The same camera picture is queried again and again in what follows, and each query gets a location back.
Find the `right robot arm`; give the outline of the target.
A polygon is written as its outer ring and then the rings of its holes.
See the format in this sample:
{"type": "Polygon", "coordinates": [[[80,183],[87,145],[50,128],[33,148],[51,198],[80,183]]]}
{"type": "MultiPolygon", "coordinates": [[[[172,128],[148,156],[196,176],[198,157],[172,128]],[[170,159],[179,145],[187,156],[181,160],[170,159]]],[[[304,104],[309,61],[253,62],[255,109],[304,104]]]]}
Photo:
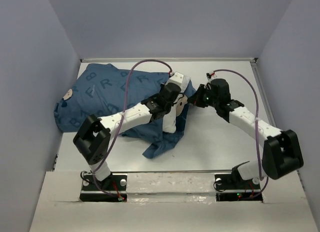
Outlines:
{"type": "Polygon", "coordinates": [[[188,103],[201,108],[213,107],[218,116],[254,138],[256,148],[263,150],[257,153],[257,160],[233,167],[230,182],[235,188],[242,188],[254,178],[277,180],[304,165],[297,134],[268,124],[232,99],[226,80],[211,79],[200,85],[188,103]]]}

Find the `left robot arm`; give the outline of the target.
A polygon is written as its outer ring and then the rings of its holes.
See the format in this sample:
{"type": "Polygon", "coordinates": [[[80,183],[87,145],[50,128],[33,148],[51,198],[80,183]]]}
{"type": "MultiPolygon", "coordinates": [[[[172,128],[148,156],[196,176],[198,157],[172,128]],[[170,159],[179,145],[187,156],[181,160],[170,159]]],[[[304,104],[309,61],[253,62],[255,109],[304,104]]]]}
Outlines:
{"type": "Polygon", "coordinates": [[[112,182],[106,158],[113,146],[110,139],[139,125],[149,124],[169,114],[181,88],[170,82],[162,86],[159,93],[143,100],[134,107],[123,112],[105,117],[88,116],[76,133],[73,143],[82,154],[93,178],[93,183],[99,190],[104,190],[112,182]]]}

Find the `white pillow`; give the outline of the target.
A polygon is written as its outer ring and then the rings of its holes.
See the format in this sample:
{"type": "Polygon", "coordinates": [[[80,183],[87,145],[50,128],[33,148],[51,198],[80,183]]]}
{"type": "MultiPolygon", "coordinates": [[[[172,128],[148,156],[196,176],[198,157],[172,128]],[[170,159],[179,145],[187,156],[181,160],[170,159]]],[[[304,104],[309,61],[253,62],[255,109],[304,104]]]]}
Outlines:
{"type": "Polygon", "coordinates": [[[187,104],[188,97],[181,94],[177,97],[173,103],[171,110],[163,117],[162,131],[173,134],[176,131],[176,120],[181,115],[184,106],[187,104]]]}

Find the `blue letter-print pillowcase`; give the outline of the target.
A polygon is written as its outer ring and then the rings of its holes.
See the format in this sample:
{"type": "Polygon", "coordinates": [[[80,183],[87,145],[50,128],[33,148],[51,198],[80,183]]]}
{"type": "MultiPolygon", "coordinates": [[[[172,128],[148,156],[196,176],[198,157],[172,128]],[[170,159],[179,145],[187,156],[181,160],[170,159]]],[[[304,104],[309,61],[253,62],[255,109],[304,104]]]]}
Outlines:
{"type": "MultiPolygon", "coordinates": [[[[63,132],[77,132],[86,117],[110,116],[131,108],[158,93],[166,83],[166,72],[130,73],[112,64],[89,64],[75,84],[55,105],[53,114],[57,127],[63,132]]],[[[163,121],[140,125],[123,132],[124,137],[138,138],[150,143],[143,155],[152,159],[173,149],[184,136],[188,105],[176,118],[176,131],[163,132],[163,121]]]]}

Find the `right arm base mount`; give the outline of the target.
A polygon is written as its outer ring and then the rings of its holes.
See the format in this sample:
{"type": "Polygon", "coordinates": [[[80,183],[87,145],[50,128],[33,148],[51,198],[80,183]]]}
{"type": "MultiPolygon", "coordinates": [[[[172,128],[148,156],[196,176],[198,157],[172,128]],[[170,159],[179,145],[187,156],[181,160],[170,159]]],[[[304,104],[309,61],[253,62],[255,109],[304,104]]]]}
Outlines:
{"type": "Polygon", "coordinates": [[[241,163],[232,168],[230,173],[215,174],[213,188],[217,202],[259,201],[263,202],[259,181],[243,180],[238,172],[241,163]]]}

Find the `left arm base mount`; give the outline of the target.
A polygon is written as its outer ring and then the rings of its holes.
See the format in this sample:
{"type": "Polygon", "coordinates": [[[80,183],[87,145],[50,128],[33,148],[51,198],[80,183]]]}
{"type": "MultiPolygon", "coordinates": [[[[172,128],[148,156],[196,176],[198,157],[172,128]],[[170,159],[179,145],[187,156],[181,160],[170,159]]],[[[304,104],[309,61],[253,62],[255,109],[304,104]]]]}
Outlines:
{"type": "Polygon", "coordinates": [[[79,200],[82,202],[107,202],[121,203],[127,201],[127,180],[126,173],[113,173],[104,181],[96,181],[90,172],[80,173],[82,185],[79,200]]]}

